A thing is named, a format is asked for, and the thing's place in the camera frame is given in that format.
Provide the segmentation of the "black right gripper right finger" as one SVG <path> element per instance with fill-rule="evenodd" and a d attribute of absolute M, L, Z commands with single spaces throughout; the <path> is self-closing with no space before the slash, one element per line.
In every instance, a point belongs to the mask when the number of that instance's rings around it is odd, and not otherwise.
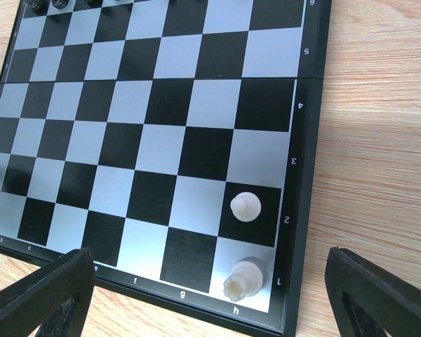
<path fill-rule="evenodd" d="M 341 336 L 421 336 L 421 290 L 349 249 L 330 249 L 326 290 Z"/>

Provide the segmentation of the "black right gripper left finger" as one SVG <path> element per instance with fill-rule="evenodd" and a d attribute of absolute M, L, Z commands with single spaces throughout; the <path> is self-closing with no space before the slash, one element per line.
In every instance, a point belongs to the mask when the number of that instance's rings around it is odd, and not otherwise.
<path fill-rule="evenodd" d="M 94 286 L 91 251 L 70 251 L 0 291 L 0 336 L 80 336 Z"/>

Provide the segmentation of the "white rook chess piece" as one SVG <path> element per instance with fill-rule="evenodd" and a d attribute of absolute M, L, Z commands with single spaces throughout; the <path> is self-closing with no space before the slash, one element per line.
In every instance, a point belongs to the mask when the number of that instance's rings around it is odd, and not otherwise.
<path fill-rule="evenodd" d="M 265 262 L 249 256 L 237 262 L 223 282 L 223 293 L 232 302 L 253 297 L 264 286 L 267 272 Z"/>

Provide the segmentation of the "white pawn chess piece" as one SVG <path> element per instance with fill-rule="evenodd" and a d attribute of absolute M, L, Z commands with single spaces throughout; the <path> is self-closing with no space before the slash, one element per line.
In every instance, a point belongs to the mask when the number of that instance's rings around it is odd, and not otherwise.
<path fill-rule="evenodd" d="M 252 192 L 241 192 L 230 202 L 230 209 L 234 217 L 241 222 L 252 222 L 262 210 L 258 196 Z"/>

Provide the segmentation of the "black pawn chess piece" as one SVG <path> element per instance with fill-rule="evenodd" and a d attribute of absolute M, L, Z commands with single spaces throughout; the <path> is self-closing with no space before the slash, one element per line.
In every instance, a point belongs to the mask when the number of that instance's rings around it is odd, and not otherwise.
<path fill-rule="evenodd" d="M 44 1 L 43 0 L 25 0 L 25 3 L 27 4 L 28 8 L 31 11 L 37 12 L 40 11 L 43 7 Z"/>
<path fill-rule="evenodd" d="M 88 4 L 89 6 L 91 6 L 92 4 L 96 4 L 97 0 L 84 0 L 86 4 Z"/>
<path fill-rule="evenodd" d="M 69 0 L 52 0 L 51 3 L 54 8 L 58 10 L 62 10 L 67 6 L 67 4 L 69 3 Z"/>

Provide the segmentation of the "black and silver chessboard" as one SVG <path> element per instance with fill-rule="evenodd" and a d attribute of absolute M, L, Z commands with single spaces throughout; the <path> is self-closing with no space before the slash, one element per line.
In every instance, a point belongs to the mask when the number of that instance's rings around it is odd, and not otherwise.
<path fill-rule="evenodd" d="M 19 3 L 0 75 L 0 252 L 91 250 L 100 286 L 294 336 L 329 1 Z M 230 209 L 262 204 L 252 222 Z M 264 286 L 232 302 L 240 260 Z"/>

